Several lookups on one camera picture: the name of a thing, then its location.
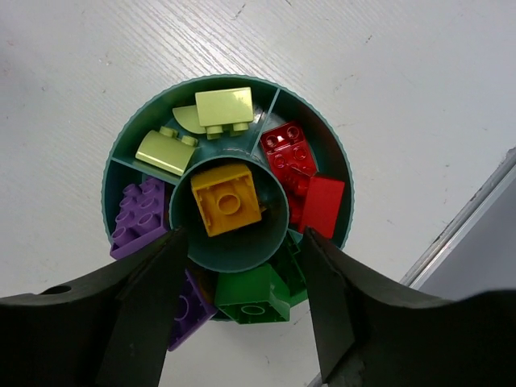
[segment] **round sorting container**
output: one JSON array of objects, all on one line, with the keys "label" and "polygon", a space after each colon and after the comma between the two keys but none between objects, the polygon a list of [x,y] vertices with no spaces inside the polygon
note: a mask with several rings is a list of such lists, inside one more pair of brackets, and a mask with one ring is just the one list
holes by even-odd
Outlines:
[{"label": "round sorting container", "polygon": [[[217,119],[230,108],[211,105],[213,96],[209,94],[196,97],[201,92],[242,88],[251,90],[252,115],[244,114],[237,119],[245,122],[229,126],[219,124]],[[247,94],[238,93],[229,97],[218,94],[216,101],[229,98],[234,105],[249,103]],[[277,146],[282,138],[264,135],[286,123],[295,123],[285,132],[290,139],[295,139],[301,130],[318,172],[345,184],[331,236],[331,241],[342,247],[352,220],[352,175],[342,144],[327,121],[302,98],[272,82],[215,75],[185,81],[155,96],[131,117],[114,142],[102,184],[102,213],[113,246],[111,255],[118,259],[170,227],[184,227],[192,261],[215,272],[239,273],[268,261],[287,236],[298,242],[302,235],[289,224],[289,217],[298,209],[287,198],[285,187],[294,184],[297,190],[303,190],[303,184],[280,182],[278,173],[287,164],[302,170],[303,163],[293,164],[284,155],[268,158],[266,148]],[[293,159],[306,160],[308,153],[296,148],[289,154]],[[217,168],[234,173],[242,189],[254,185],[258,206],[252,195],[248,198],[246,194],[241,196],[243,191],[238,195],[213,191],[205,181],[198,183],[195,196],[197,177]],[[210,178],[217,184],[223,182],[217,181],[219,177],[215,175]],[[213,208],[220,214],[252,208],[251,223],[217,234],[220,230],[215,227],[214,214],[202,213],[202,205],[211,198]],[[325,201],[322,197],[322,208]],[[152,205],[152,210],[146,212],[142,205]],[[208,230],[216,235],[208,235]],[[250,306],[245,311],[254,313]]]}]

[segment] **wood grain texture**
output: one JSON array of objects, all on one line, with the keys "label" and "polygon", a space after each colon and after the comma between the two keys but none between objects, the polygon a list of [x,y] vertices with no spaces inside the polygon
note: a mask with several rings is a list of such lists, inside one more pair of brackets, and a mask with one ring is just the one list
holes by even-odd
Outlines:
[{"label": "wood grain texture", "polygon": [[[3,0],[0,296],[110,262],[106,156],[153,95],[210,73],[281,83],[352,163],[347,253],[400,279],[516,143],[513,2]],[[307,303],[291,323],[212,322],[162,385],[295,386],[317,373]]]}]

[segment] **light green lego brick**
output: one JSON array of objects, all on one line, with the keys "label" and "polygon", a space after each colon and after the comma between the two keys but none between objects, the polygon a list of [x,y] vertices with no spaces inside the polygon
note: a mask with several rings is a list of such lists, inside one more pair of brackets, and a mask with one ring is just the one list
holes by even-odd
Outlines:
[{"label": "light green lego brick", "polygon": [[172,109],[172,114],[176,121],[190,133],[194,133],[196,135],[203,135],[206,133],[206,129],[199,124],[199,115],[195,105],[174,107]]},{"label": "light green lego brick", "polygon": [[[250,123],[254,119],[250,87],[203,91],[195,94],[199,124],[218,127],[230,123]],[[237,125],[236,130],[243,130]]]},{"label": "light green lego brick", "polygon": [[239,133],[241,131],[246,131],[247,129],[249,129],[249,124],[248,123],[234,123],[232,131],[234,133]]},{"label": "light green lego brick", "polygon": [[176,135],[176,131],[167,127],[162,127],[159,132],[148,132],[136,152],[136,159],[182,176],[195,152],[192,145],[196,140],[185,136],[187,138],[182,142],[175,138]]},{"label": "light green lego brick", "polygon": [[206,128],[208,139],[217,139],[224,132],[222,125],[212,125]]},{"label": "light green lego brick", "polygon": [[141,172],[146,176],[155,177],[156,179],[160,179],[165,183],[177,185],[180,180],[178,175],[167,172],[161,168],[157,168],[154,165],[150,165],[144,161],[137,160],[134,156],[112,157],[111,159],[116,164],[125,165],[130,169],[134,169],[135,171]]},{"label": "light green lego brick", "polygon": [[243,134],[242,131],[235,131],[235,129],[233,127],[229,130],[229,136],[230,137],[237,137],[237,136],[242,135],[242,134]]}]

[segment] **teal plastic tray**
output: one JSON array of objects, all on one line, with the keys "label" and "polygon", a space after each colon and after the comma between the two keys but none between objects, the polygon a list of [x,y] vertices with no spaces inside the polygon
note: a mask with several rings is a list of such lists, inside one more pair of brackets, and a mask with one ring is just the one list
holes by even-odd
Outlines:
[{"label": "teal plastic tray", "polygon": [[[208,140],[182,128],[173,117],[172,108],[195,104],[199,91],[251,87],[255,119],[241,136]],[[185,81],[155,96],[139,109],[115,140],[106,162],[102,183],[102,214],[110,238],[119,213],[123,188],[140,183],[146,176],[156,177],[173,186],[170,200],[171,227],[185,227],[189,234],[189,256],[201,266],[221,273],[236,273],[255,268],[280,247],[288,229],[289,211],[285,192],[270,172],[259,138],[264,131],[282,123],[297,121],[314,154],[320,173],[345,181],[332,241],[342,247],[352,221],[353,182],[342,144],[327,121],[310,104],[279,85],[254,77],[214,75]],[[136,150],[150,130],[173,127],[183,135],[198,138],[198,149],[182,177],[146,164],[135,158]],[[208,238],[190,189],[196,171],[221,163],[243,162],[252,171],[256,191],[267,204],[264,220],[226,234]],[[293,232],[298,241],[302,235]]]}]

